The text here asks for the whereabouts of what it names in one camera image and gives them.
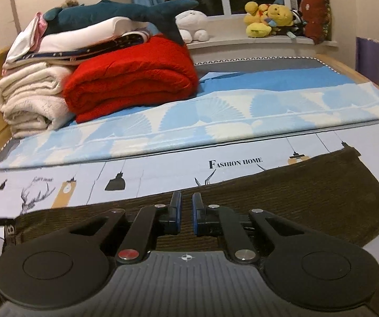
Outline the dark olive corduroy pants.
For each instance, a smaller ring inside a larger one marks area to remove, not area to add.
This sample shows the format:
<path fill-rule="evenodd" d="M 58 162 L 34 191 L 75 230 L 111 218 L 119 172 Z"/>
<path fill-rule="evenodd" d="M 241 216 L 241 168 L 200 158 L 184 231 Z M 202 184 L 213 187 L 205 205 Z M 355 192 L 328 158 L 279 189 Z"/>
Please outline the dark olive corduroy pants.
<path fill-rule="evenodd" d="M 194 193 L 201 193 L 205 204 L 224 205 L 241 214 L 262 208 L 358 246 L 379 235 L 379 182 L 350 146 L 305 162 L 183 190 L 181 232 L 159 237 L 157 250 L 218 249 L 213 237 L 194 235 Z"/>

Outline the white printed bed sheet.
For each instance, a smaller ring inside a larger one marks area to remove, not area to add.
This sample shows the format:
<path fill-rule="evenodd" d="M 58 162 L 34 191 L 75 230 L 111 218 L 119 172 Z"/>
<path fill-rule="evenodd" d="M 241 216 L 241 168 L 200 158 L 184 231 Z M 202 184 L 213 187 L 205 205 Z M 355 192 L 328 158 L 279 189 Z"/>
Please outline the white printed bed sheet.
<path fill-rule="evenodd" d="M 379 122 L 122 160 L 0 170 L 0 218 L 204 186 L 356 148 L 379 181 Z"/>

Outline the blue patterned folded sheet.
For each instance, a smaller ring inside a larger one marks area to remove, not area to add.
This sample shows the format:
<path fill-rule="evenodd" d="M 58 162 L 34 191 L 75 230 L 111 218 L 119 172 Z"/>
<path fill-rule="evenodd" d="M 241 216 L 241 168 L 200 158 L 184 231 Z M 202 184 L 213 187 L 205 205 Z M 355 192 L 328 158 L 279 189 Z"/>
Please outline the blue patterned folded sheet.
<path fill-rule="evenodd" d="M 23 139 L 1 170 L 110 160 L 379 120 L 379 89 L 326 66 L 211 72 L 197 96 Z"/>

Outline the cream folded blanket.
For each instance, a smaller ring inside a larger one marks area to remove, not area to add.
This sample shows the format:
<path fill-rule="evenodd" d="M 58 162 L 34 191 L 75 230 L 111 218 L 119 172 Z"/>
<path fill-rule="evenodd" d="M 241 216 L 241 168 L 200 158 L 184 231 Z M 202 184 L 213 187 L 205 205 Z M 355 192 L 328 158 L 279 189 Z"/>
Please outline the cream folded blanket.
<path fill-rule="evenodd" d="M 62 95 L 72 73 L 38 62 L 0 79 L 0 112 L 14 138 L 60 129 L 74 117 Z"/>

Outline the red folded blanket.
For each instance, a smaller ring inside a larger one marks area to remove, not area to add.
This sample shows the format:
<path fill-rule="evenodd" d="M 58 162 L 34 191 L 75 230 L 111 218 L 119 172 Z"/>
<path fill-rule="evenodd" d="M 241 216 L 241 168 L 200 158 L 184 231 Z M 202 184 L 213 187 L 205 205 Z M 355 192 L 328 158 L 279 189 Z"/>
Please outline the red folded blanket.
<path fill-rule="evenodd" d="M 63 97 L 76 122 L 83 123 L 129 107 L 185 100 L 198 86 L 188 48 L 156 35 L 80 64 Z"/>

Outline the stack of folded linens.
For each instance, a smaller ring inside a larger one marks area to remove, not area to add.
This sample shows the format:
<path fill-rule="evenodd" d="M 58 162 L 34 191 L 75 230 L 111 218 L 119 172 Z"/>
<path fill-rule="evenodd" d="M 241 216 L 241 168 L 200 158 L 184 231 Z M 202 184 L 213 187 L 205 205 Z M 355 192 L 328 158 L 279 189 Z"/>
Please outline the stack of folded linens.
<path fill-rule="evenodd" d="M 136 37 L 138 44 L 151 37 L 146 24 L 122 16 L 58 34 L 43 35 L 42 32 L 46 30 L 46 21 L 40 13 L 36 14 L 14 40 L 6 55 L 3 69 L 11 70 L 43 59 L 48 62 L 62 59 L 73 62 L 79 57 L 112 49 L 132 36 Z"/>

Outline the white plush toy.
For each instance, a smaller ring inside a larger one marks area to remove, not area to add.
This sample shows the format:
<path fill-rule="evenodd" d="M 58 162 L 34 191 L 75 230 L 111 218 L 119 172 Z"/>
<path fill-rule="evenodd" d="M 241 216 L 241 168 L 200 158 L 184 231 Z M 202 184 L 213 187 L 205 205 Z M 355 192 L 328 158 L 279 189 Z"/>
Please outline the white plush toy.
<path fill-rule="evenodd" d="M 209 41 L 208 17 L 204 13 L 188 10 L 178 14 L 175 21 L 185 44 L 190 44 L 193 41 Z"/>

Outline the dark teal shark plush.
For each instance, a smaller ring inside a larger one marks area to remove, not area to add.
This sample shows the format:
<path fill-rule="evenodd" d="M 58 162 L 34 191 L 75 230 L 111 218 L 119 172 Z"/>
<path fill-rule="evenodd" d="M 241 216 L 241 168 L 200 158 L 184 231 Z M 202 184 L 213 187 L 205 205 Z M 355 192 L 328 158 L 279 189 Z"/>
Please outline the dark teal shark plush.
<path fill-rule="evenodd" d="M 153 6 L 125 4 L 101 0 L 97 4 L 79 5 L 66 9 L 56 7 L 43 14 L 47 23 L 44 35 L 75 31 L 114 17 L 153 24 L 166 38 L 183 45 L 175 18 L 178 14 L 198 6 L 195 0 L 169 0 Z"/>

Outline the yellow plush toys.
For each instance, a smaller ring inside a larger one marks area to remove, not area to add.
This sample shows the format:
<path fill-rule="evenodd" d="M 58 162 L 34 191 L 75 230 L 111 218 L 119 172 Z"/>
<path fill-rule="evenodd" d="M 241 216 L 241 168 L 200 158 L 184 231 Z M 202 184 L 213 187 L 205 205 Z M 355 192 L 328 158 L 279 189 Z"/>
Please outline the yellow plush toys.
<path fill-rule="evenodd" d="M 249 38 L 264 38 L 279 33 L 291 39 L 296 38 L 291 31 L 294 25 L 293 12 L 288 7 L 280 4 L 248 2 L 245 11 L 245 33 Z"/>

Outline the purple folder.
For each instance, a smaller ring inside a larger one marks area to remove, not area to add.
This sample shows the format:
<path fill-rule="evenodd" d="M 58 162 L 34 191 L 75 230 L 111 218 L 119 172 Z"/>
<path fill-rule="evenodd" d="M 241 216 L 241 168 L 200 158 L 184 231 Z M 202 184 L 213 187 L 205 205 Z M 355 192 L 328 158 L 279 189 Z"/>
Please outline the purple folder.
<path fill-rule="evenodd" d="M 355 70 L 379 85 L 379 41 L 370 38 L 356 38 Z"/>

